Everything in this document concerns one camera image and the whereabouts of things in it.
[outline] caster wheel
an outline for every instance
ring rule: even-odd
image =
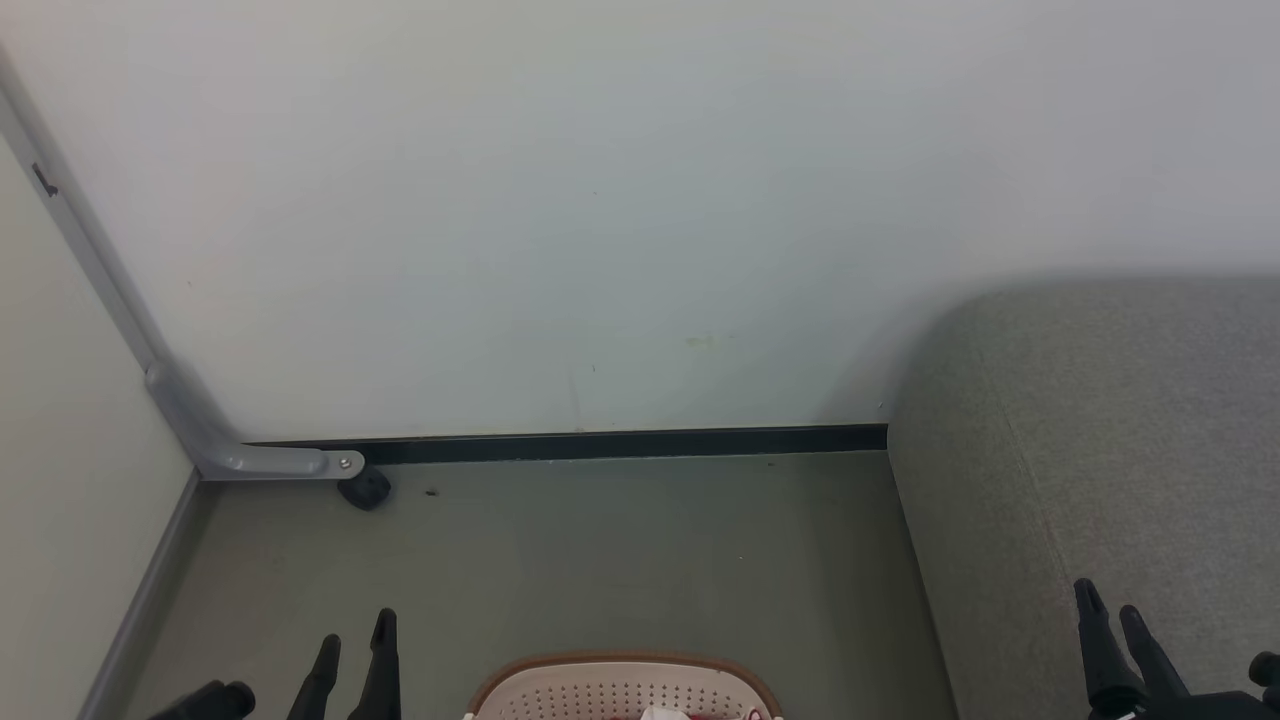
[[[392,482],[376,468],[365,466],[355,478],[338,480],[338,492],[365,512],[378,507],[392,493]]]

